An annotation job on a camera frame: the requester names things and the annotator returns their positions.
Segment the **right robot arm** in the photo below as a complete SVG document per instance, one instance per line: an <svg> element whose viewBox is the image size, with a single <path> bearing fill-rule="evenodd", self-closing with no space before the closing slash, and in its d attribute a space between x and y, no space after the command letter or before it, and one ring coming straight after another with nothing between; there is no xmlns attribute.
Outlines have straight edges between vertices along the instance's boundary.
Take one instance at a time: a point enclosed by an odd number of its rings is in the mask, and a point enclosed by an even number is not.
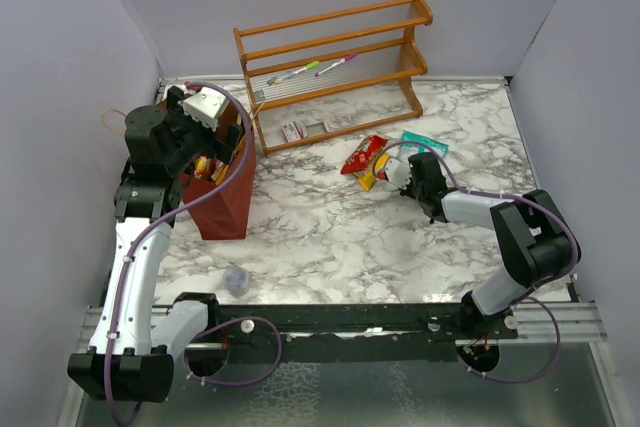
<svg viewBox="0 0 640 427"><path fill-rule="evenodd" d="M388 180L415 200L432 223L462 223L495 233L502 266L463 296L459 314L461 330L481 338L497 317L573 270L581 248L547 191L472 191L447 181L444 170L441 159L430 152L385 168Z"/></svg>

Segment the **orange Fox's candy bag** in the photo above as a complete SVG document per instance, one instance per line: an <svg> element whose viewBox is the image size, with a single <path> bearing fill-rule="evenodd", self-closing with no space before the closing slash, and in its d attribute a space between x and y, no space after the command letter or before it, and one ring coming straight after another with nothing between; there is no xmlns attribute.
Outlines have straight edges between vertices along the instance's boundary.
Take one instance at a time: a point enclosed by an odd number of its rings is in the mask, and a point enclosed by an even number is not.
<svg viewBox="0 0 640 427"><path fill-rule="evenodd" d="M226 167L227 165L218 159L199 156L194 161L194 176L198 179L216 182Z"/></svg>

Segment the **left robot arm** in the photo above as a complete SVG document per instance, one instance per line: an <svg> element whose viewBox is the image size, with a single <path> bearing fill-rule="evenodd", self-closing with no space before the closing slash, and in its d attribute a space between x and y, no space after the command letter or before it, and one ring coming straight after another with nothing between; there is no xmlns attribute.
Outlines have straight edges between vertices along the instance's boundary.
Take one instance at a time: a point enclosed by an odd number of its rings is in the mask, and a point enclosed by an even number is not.
<svg viewBox="0 0 640 427"><path fill-rule="evenodd" d="M184 294L154 324L154 293L176 216L211 197L183 202L183 173L201 156L229 161L250 127L232 94L202 82L174 86L164 106L126 115L129 157L114 195L115 253L104 305L86 350L72 354L67 365L91 398L163 401L189 342L210 341L220 332L214 296Z"/></svg>

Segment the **gold brown chips bag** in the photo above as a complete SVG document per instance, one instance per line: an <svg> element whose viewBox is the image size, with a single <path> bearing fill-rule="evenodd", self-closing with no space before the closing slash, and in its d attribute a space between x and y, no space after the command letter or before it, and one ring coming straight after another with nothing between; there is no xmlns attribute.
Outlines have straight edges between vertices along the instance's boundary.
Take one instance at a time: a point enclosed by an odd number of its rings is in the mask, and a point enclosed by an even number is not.
<svg viewBox="0 0 640 427"><path fill-rule="evenodd" d="M231 164L246 144L246 129L240 114L236 115L234 121L228 123L226 130L217 136L217 140L219 148L211 179L216 184L220 184L230 170Z"/></svg>

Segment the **brown and red paper bag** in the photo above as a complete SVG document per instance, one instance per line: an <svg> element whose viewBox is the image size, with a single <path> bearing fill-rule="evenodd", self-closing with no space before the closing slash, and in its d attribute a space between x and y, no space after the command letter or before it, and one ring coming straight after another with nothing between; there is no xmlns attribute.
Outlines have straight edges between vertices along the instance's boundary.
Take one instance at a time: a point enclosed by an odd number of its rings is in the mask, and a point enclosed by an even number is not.
<svg viewBox="0 0 640 427"><path fill-rule="evenodd" d="M219 119L227 126L240 114L229 104ZM246 130L246 144L231 164L225 179L213 181L194 176L194 161L179 175L167 172L167 157L174 146L167 121L166 100L138 107L125 116L124 140L129 157L114 194L115 218L144 218L148 223L179 205L203 198L188 212L204 240L238 240L246 237L256 168L255 141Z"/></svg>

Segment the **teal mint candy bag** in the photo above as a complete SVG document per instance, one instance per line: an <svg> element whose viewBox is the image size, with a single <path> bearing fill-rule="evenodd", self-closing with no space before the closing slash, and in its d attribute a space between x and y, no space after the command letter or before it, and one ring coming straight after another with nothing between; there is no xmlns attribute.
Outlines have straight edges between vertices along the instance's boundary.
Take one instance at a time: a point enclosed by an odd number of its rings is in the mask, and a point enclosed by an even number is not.
<svg viewBox="0 0 640 427"><path fill-rule="evenodd" d="M408 130L402 132L401 139L406 141L406 143L400 147L400 155L404 158L408 158L414 154L428 152L426 145L434 149L441 157L445 157L449 150L449 146L446 143Z"/></svg>

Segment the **red yellow snack packet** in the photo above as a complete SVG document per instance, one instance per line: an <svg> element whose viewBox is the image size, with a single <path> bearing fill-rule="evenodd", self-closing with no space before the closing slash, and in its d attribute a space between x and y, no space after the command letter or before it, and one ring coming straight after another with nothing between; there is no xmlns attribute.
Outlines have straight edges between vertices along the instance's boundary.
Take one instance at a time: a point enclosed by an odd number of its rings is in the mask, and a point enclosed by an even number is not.
<svg viewBox="0 0 640 427"><path fill-rule="evenodd" d="M389 139L381 135L367 136L347 158L340 174L347 175L366 170L388 142Z"/></svg>

